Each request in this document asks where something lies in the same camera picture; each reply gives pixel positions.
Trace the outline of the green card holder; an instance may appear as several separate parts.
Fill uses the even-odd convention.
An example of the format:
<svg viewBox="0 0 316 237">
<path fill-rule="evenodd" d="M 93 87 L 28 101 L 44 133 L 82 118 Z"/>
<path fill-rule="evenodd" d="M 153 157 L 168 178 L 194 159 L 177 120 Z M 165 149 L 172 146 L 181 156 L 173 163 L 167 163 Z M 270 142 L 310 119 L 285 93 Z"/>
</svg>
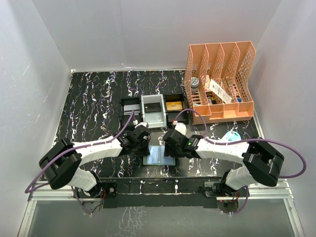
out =
<svg viewBox="0 0 316 237">
<path fill-rule="evenodd" d="M 170 156 L 166 156 L 165 146 L 149 146 L 150 154 L 143 157 L 143 164 L 144 165 L 157 165 L 157 166 L 164 166 L 164 165 L 175 165 L 175 158 Z"/>
</svg>

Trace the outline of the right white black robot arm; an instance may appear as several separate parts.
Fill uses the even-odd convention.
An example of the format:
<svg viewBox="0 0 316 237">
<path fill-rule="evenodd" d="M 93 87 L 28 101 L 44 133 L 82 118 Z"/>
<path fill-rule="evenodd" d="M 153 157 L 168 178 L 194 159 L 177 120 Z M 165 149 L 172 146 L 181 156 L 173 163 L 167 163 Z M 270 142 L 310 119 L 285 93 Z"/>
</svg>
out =
<svg viewBox="0 0 316 237">
<path fill-rule="evenodd" d="M 251 184 L 277 185 L 284 156 L 265 141 L 239 142 L 228 145 L 207 140 L 201 135 L 186 137 L 179 131 L 168 131 L 163 141 L 167 154 L 175 158 L 216 158 L 239 163 L 238 169 L 226 171 L 220 182 L 203 187 L 214 196 L 231 196 Z"/>
</svg>

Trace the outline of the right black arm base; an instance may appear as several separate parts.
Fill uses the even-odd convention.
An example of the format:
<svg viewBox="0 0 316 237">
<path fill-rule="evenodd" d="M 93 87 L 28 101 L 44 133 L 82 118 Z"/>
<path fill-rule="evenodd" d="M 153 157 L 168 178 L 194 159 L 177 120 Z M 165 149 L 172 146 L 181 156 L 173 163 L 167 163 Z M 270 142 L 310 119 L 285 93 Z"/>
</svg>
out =
<svg viewBox="0 0 316 237">
<path fill-rule="evenodd" d="M 197 189 L 197 193 L 207 198 L 228 198 L 230 200 L 249 197 L 249 191 L 246 187 L 234 190 L 224 183 L 212 181 L 206 181 L 200 185 Z"/>
</svg>

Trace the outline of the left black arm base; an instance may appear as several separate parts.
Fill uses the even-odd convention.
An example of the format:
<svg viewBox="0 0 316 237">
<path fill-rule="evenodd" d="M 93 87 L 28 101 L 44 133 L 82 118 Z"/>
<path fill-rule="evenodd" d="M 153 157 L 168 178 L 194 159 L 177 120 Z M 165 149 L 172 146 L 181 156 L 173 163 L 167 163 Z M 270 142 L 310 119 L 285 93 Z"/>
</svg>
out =
<svg viewBox="0 0 316 237">
<path fill-rule="evenodd" d="M 118 194 L 118 185 L 115 182 L 97 183 L 91 190 L 84 191 L 86 196 L 92 198 L 116 198 Z"/>
</svg>

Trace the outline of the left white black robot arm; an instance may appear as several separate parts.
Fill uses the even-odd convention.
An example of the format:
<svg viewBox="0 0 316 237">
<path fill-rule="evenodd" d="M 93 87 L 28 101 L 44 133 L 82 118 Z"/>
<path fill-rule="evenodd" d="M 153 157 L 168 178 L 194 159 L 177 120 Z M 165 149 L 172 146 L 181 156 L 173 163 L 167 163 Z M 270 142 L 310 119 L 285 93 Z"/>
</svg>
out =
<svg viewBox="0 0 316 237">
<path fill-rule="evenodd" d="M 66 185 L 84 190 L 91 197 L 102 191 L 102 182 L 93 171 L 80 167 L 86 163 L 103 159 L 134 154 L 149 154 L 150 130 L 146 122 L 136 125 L 132 131 L 124 131 L 117 138 L 72 143 L 62 139 L 39 161 L 40 168 L 53 190 Z"/>
</svg>

